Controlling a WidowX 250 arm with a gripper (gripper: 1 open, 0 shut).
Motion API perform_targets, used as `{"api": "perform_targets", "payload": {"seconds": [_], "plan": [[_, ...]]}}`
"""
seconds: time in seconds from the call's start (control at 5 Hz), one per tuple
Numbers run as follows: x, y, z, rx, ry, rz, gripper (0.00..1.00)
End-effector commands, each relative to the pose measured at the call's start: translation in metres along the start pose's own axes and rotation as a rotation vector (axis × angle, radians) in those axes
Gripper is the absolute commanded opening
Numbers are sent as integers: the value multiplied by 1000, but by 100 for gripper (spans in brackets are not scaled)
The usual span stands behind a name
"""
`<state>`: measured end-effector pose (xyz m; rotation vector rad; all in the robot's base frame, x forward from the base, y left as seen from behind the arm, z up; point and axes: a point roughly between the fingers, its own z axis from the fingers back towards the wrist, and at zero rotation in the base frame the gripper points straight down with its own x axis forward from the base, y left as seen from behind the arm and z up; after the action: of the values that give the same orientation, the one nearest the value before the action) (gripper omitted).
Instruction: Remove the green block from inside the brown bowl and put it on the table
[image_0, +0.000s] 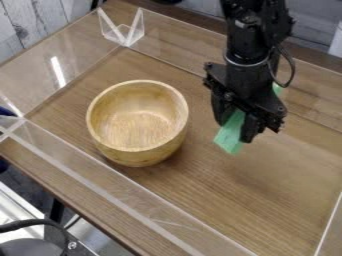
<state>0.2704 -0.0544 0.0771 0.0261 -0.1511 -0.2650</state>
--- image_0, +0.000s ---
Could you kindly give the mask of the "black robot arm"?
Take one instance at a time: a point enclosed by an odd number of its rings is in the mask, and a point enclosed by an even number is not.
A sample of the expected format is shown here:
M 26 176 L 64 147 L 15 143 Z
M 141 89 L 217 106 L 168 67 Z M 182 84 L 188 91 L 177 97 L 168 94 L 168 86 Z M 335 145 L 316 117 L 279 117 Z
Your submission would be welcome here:
M 295 62 L 281 43 L 291 35 L 293 18 L 285 0 L 220 0 L 227 23 L 227 44 L 221 64 L 204 64 L 204 86 L 211 91 L 211 106 L 217 124 L 241 111 L 239 141 L 249 143 L 265 130 L 277 132 L 287 108 L 273 88 L 291 82 L 276 78 L 279 60 L 289 71 Z

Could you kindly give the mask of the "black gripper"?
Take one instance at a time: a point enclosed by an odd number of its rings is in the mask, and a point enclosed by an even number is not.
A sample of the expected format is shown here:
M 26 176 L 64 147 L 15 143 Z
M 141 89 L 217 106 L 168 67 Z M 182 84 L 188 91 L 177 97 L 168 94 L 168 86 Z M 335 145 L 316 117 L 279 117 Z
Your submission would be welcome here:
M 235 110 L 245 114 L 240 128 L 243 143 L 251 143 L 265 129 L 277 133 L 284 123 L 287 108 L 273 92 L 277 64 L 277 60 L 251 65 L 207 62 L 203 67 L 216 123 L 223 126 Z

